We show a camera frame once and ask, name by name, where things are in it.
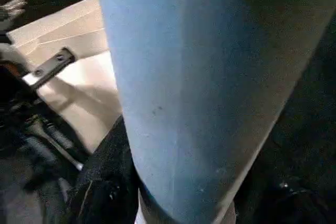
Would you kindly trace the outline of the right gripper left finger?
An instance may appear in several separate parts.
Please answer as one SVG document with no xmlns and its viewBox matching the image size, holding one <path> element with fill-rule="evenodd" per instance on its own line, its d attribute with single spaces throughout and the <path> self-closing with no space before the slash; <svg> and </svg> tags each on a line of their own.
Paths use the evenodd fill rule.
<svg viewBox="0 0 336 224">
<path fill-rule="evenodd" d="M 65 222 L 135 223 L 138 190 L 124 119 L 119 116 L 79 173 Z"/>
</svg>

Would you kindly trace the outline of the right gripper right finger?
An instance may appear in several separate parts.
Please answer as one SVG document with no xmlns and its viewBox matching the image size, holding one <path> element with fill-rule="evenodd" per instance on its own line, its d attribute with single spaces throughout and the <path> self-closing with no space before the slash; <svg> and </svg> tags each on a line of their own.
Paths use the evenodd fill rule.
<svg viewBox="0 0 336 224">
<path fill-rule="evenodd" d="M 234 203 L 238 223 L 335 223 L 335 176 L 250 173 Z"/>
</svg>

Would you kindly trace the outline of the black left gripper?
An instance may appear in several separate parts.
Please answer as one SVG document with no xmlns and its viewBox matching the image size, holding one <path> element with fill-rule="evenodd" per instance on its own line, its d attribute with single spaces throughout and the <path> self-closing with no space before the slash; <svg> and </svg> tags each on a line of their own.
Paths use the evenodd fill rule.
<svg viewBox="0 0 336 224">
<path fill-rule="evenodd" d="M 37 168 L 26 190 L 59 178 L 74 186 L 90 156 L 71 125 L 38 94 L 74 61 L 61 48 L 30 72 L 13 48 L 1 52 L 1 152 L 22 150 Z"/>
</svg>

